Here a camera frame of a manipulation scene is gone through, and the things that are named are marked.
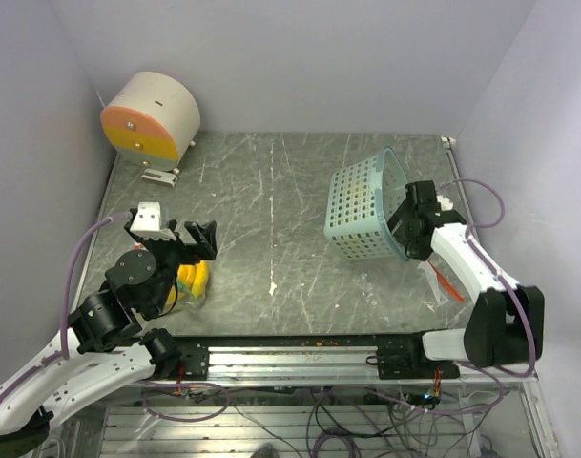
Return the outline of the light blue plastic basket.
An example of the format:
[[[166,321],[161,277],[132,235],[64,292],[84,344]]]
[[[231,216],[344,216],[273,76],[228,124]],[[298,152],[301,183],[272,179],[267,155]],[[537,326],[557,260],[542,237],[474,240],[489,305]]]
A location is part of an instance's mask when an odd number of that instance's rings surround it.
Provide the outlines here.
[[[331,177],[324,236],[348,260],[398,258],[388,221],[405,200],[407,178],[393,150],[346,166]]]

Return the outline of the clear zip bag orange zipper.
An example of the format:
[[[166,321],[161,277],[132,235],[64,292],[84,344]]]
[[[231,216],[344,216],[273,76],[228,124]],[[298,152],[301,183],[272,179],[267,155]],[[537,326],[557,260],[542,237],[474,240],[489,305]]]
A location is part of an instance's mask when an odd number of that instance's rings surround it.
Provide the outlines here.
[[[140,245],[125,256],[134,310],[146,320],[172,314],[179,303],[199,303],[209,281],[207,260],[195,256],[188,263],[180,263],[175,252],[158,254],[157,258]]]

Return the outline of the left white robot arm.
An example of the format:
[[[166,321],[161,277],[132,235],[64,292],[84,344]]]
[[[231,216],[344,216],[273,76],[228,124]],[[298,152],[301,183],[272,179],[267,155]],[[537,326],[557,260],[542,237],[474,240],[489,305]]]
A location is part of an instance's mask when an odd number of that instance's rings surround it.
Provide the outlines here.
[[[139,322],[164,316],[180,266],[217,257],[217,224],[185,222],[193,239],[186,243],[174,220],[162,223],[158,211],[132,209],[96,223],[74,251],[117,221],[142,247],[123,254],[75,310],[64,304],[58,333],[0,385],[0,457],[38,448],[52,429],[124,385],[168,379],[178,370],[182,349],[175,338],[163,328],[144,332]]]

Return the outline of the yellow toy banana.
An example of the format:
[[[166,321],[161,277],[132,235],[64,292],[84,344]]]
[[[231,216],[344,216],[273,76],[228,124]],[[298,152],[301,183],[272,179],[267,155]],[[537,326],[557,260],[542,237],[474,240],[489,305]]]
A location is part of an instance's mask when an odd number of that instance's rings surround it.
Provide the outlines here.
[[[198,303],[205,299],[210,267],[206,260],[197,264],[182,264],[176,275],[176,284],[172,286],[165,306],[171,307],[176,302]]]

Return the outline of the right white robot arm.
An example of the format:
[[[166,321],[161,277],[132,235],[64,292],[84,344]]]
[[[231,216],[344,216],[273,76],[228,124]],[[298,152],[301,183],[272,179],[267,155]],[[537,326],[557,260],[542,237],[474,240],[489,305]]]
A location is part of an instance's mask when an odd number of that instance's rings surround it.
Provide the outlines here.
[[[431,180],[405,186],[405,198],[387,226],[406,259],[439,256],[473,303],[464,328],[425,332],[422,344],[406,352],[406,369],[423,378],[448,360],[531,376],[543,351],[543,292],[508,274],[475,238],[473,226],[442,207]]]

